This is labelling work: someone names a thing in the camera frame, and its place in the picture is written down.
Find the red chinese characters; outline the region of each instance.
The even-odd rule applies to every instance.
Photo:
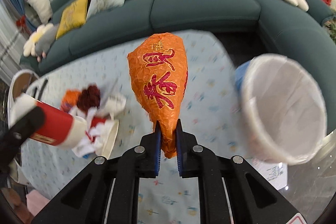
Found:
[[[145,53],[142,56],[142,59],[148,63],[146,65],[146,67],[154,67],[154,66],[158,66],[158,65],[162,65],[164,63],[167,63],[172,71],[175,71],[174,66],[172,65],[172,63],[170,63],[168,61],[168,59],[173,58],[175,55],[175,51],[171,48],[165,52],[149,52],[149,53]]]
[[[148,84],[143,87],[143,93],[147,96],[147,99],[148,100],[155,99],[159,108],[164,107],[163,102],[166,102],[166,105],[171,109],[175,108],[173,102],[166,97],[166,96],[174,96],[176,94],[177,89],[177,85],[174,82],[165,82],[165,80],[167,80],[170,74],[171,74],[170,71],[166,72],[165,75],[163,75],[161,79],[159,79],[158,81],[156,81],[157,75],[153,75],[151,79],[152,82],[151,83],[148,82]]]

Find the pink cloth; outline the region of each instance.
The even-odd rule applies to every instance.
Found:
[[[37,190],[31,191],[26,195],[27,208],[33,216],[36,216],[50,201],[42,196]]]

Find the orange object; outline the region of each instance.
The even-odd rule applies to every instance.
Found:
[[[77,104],[78,96],[81,93],[80,90],[67,90],[62,98],[60,109],[68,113]]]
[[[154,34],[127,56],[132,89],[153,122],[160,122],[161,149],[176,156],[175,129],[188,81],[188,64],[182,38]]]

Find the red and white can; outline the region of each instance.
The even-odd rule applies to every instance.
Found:
[[[71,149],[85,136],[87,130],[85,119],[65,113],[25,93],[17,97],[12,106],[10,126],[36,106],[42,108],[45,121],[43,126],[30,137],[31,139],[62,149]]]

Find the metal screw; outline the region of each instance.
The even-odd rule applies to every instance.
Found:
[[[241,156],[234,156],[233,157],[233,162],[237,163],[237,164],[240,164],[242,163],[244,160]]]
[[[143,147],[143,146],[137,146],[136,148],[134,148],[134,151],[136,152],[136,153],[142,153],[142,152],[144,152],[145,151],[145,148]]]
[[[103,157],[97,157],[94,160],[95,164],[103,164],[104,161],[105,161],[105,159]]]
[[[203,151],[203,147],[200,146],[200,145],[195,145],[195,146],[193,147],[193,150],[194,150],[195,152],[202,152],[202,151]]]
[[[21,139],[22,139],[22,136],[21,136],[20,133],[14,132],[14,133],[13,133],[13,136],[14,136],[14,138],[17,139],[17,140],[21,140]]]

